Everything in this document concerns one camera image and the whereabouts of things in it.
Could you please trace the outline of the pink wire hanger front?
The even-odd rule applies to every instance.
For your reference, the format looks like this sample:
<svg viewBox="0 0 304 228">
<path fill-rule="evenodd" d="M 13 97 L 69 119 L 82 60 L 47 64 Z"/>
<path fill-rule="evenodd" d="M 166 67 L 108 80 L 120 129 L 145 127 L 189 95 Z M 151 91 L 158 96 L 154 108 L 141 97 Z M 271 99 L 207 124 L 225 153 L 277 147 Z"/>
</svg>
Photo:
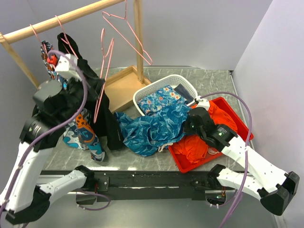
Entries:
<svg viewBox="0 0 304 228">
<path fill-rule="evenodd" d="M 102 28 L 102 30 L 101 30 L 102 65 L 101 65 L 100 79 L 104 80 L 104 84 L 102 85 L 102 88 L 101 88 L 101 91 L 100 91 L 100 94 L 99 94 L 99 98 L 98 98 L 98 100 L 96 101 L 96 104 L 95 104 L 95 112 L 94 112 L 93 123 L 96 123 L 97 119 L 98 119 L 98 113 L 99 113 L 102 97 L 103 97 L 103 94 L 104 94 L 105 82 L 106 82 L 107 77 L 108 77 L 108 72 L 109 72 L 109 68 L 110 68 L 110 64 L 111 64 L 111 60 L 112 60 L 113 48 L 114 48 L 114 38 L 112 38 L 111 41 L 110 41 L 110 44 L 108 46 L 108 49 L 105 52 L 104 37 L 105 37 L 105 29 Z"/>
</svg>

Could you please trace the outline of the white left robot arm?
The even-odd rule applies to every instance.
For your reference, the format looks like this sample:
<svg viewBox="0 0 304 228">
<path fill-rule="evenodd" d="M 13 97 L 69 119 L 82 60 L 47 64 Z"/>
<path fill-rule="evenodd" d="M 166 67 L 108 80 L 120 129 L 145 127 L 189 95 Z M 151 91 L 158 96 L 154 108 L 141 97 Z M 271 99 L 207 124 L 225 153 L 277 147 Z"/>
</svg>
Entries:
<svg viewBox="0 0 304 228">
<path fill-rule="evenodd" d="M 89 89 L 87 82 L 76 79 L 70 79 L 67 86 L 57 80 L 48 80 L 33 95 L 33 114 L 23 126 L 14 168 L 0 195 L 0 212 L 10 224 L 25 225 L 36 221 L 68 192 L 88 191 L 95 186 L 94 172 L 83 165 L 58 180 L 37 185 L 46 160 L 70 122 L 76 123 L 92 159 L 104 159 L 105 152 L 98 138 L 80 116 Z"/>
</svg>

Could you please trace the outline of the blue shark print shorts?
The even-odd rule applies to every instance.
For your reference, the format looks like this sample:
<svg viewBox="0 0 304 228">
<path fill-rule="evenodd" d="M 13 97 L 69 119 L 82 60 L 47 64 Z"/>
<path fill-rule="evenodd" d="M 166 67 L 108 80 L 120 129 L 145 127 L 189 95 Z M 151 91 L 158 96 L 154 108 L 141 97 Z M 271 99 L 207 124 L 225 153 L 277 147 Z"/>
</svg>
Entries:
<svg viewBox="0 0 304 228">
<path fill-rule="evenodd" d="M 185 136 L 183 124 L 190 107 L 172 104 L 162 108 L 153 116 L 130 118 L 125 113 L 115 113 L 119 123 L 123 143 L 134 153 L 148 157 L 162 146 L 176 143 Z"/>
</svg>

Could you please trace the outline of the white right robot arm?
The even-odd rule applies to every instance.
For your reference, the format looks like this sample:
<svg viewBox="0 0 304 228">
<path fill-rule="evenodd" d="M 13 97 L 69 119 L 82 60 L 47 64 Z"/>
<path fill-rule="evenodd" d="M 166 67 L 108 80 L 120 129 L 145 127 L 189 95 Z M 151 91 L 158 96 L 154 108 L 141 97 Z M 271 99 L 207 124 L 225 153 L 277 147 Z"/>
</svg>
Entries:
<svg viewBox="0 0 304 228">
<path fill-rule="evenodd" d="M 245 177 L 223 165 L 216 165 L 209 172 L 208 184 L 213 189 L 221 186 L 235 188 L 258 199 L 264 208 L 281 216 L 295 196 L 300 177 L 286 172 L 258 154 L 230 127 L 215 124 L 208 111 L 197 107 L 189 111 L 184 131 L 196 134 L 209 147 L 232 158 L 250 173 Z"/>
</svg>

